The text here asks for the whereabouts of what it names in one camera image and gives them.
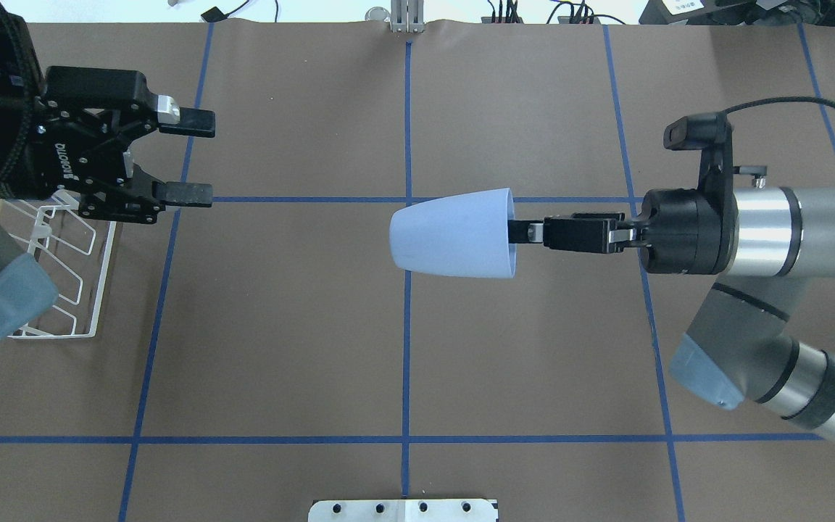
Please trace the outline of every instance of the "metal plate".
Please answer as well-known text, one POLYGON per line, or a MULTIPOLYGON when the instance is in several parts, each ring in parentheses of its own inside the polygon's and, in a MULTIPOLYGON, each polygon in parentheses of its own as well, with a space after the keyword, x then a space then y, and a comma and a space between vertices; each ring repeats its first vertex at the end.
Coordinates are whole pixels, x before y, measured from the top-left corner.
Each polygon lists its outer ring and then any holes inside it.
POLYGON ((308 512, 308 522, 365 520, 497 522, 498 502, 484 499, 321 501, 308 512))

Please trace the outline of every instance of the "wire dish rack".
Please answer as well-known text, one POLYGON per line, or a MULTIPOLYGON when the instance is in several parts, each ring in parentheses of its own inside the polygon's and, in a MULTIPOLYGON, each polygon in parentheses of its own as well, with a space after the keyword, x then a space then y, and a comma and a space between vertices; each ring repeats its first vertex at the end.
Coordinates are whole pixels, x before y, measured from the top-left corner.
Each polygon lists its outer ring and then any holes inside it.
POLYGON ((0 199, 0 223, 27 247, 59 289, 50 311, 9 335, 13 339, 74 339, 99 330, 118 224, 96 228, 76 215, 79 201, 57 191, 43 202, 0 199))

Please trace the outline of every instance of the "metal bracket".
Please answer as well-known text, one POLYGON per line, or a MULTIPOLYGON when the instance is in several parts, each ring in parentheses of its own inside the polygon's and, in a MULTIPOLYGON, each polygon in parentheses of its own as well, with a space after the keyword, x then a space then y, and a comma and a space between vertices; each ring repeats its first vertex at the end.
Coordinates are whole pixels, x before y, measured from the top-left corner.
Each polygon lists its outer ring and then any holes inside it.
POLYGON ((424 0, 391 0, 392 33, 424 33, 424 0))
POLYGON ((498 502, 484 499, 321 501, 308 522, 497 522, 498 502))

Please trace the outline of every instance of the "plastic cup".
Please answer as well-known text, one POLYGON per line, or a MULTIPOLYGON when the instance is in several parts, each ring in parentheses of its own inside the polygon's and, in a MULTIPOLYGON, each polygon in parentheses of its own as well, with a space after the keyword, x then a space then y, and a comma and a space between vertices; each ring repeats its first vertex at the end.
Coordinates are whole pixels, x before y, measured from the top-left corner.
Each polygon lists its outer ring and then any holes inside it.
POLYGON ((510 188, 415 204, 391 217, 391 258, 404 270, 437 276, 513 278, 517 247, 507 242, 513 218, 510 188))

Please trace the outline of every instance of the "white wire rack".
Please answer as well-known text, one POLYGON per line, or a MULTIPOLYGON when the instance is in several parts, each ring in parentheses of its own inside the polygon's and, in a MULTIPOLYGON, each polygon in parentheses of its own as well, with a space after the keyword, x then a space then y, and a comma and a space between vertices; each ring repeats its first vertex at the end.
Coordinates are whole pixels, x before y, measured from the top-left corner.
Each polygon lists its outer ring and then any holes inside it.
POLYGON ((47 270, 51 278, 72 281, 69 288, 62 285, 59 299, 52 308, 52 312, 66 317, 66 324, 72 326, 59 328, 59 331, 46 331, 41 327, 26 324, 17 333, 9 335, 9 337, 14 339, 72 339, 95 336, 96 331, 99 330, 99 317, 102 310, 107 275, 109 275, 109 261, 112 258, 117 223, 110 222, 106 231, 96 231, 92 225, 73 212, 79 208, 79 201, 67 191, 55 192, 43 204, 40 204, 40 202, 31 204, 23 201, 23 199, 14 202, 0 199, 0 202, 2 205, 17 211, 19 215, 26 217, 27 221, 23 219, 21 221, 30 225, 30 231, 27 233, 16 234, 13 233, 14 231, 10 231, 11 237, 21 242, 21 244, 27 245, 28 254, 38 259, 39 262, 44 259, 53 262, 52 264, 49 263, 51 268, 47 270), (61 212, 65 212, 66 217, 62 217, 61 212), (55 234, 51 224, 55 223, 57 218, 62 218, 62 220, 72 219, 70 222, 73 227, 81 227, 84 231, 83 237, 86 240, 74 242, 55 234), (101 254, 99 267, 97 268, 97 274, 99 274, 97 280, 84 281, 83 275, 80 274, 80 268, 76 267, 75 270, 71 268, 65 259, 66 255, 61 258, 56 252, 56 247, 65 247, 70 252, 76 252, 78 254, 76 257, 92 258, 94 255, 101 254), (91 307, 87 307, 90 303, 83 303, 83 295, 87 294, 87 291, 91 293, 91 285, 95 285, 95 294, 91 299, 91 307))

